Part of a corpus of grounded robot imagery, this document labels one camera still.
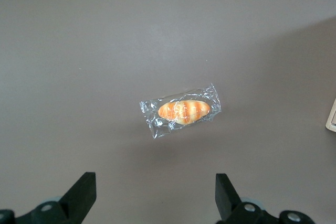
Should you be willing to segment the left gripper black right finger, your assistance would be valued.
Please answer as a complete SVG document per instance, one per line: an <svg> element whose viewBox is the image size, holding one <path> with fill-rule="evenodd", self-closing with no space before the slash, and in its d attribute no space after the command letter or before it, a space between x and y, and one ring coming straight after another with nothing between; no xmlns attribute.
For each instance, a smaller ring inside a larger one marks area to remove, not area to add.
<svg viewBox="0 0 336 224"><path fill-rule="evenodd" d="M226 174L216 174L215 201L221 216L218 223L314 223L306 214L294 210L272 216L259 201L239 197Z"/></svg>

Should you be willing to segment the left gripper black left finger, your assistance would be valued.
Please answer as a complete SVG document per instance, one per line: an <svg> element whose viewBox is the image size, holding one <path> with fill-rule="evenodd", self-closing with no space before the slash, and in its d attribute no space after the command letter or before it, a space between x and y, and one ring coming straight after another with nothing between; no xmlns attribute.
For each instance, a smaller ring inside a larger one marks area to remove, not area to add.
<svg viewBox="0 0 336 224"><path fill-rule="evenodd" d="M96 198L96 174L85 172L58 201L44 202L20 217L2 209L1 223L82 223Z"/></svg>

